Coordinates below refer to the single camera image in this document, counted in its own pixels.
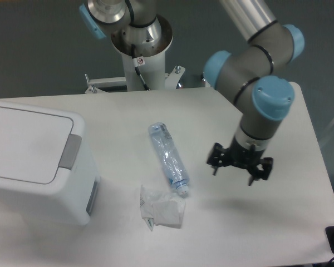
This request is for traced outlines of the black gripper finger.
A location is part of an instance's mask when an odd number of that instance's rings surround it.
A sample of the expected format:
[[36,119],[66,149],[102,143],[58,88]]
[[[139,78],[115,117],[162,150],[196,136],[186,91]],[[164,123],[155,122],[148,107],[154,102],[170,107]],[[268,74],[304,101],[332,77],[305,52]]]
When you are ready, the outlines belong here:
[[273,169],[272,157],[265,157],[263,159],[259,159],[256,165],[247,168],[247,171],[250,174],[248,185],[251,186],[254,181],[258,181],[260,179],[267,181],[272,169]]
[[230,166],[230,149],[216,142],[208,155],[207,164],[212,167],[215,176],[220,167]]

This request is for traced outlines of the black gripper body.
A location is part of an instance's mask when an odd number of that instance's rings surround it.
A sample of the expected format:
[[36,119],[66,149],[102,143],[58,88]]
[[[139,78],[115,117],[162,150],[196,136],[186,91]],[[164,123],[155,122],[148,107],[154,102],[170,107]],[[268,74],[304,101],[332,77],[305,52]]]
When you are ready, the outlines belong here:
[[264,153],[264,150],[256,151],[252,148],[244,148],[237,142],[235,137],[227,150],[227,166],[234,166],[240,169],[256,167]]

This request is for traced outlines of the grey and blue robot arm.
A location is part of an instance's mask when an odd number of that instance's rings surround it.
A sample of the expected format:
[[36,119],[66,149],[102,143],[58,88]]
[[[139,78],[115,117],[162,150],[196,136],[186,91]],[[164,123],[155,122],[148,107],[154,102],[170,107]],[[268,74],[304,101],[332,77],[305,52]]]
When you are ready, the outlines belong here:
[[[222,6],[249,46],[236,56],[219,51],[204,66],[207,83],[242,113],[230,146],[214,144],[207,164],[214,170],[245,169],[252,182],[266,180],[273,159],[263,153],[294,100],[293,87],[274,72],[302,53],[304,36],[291,24],[279,24],[264,1],[222,1]],[[110,37],[120,52],[129,91],[167,87],[165,51],[173,33],[155,1],[86,1],[79,11],[90,32]]]

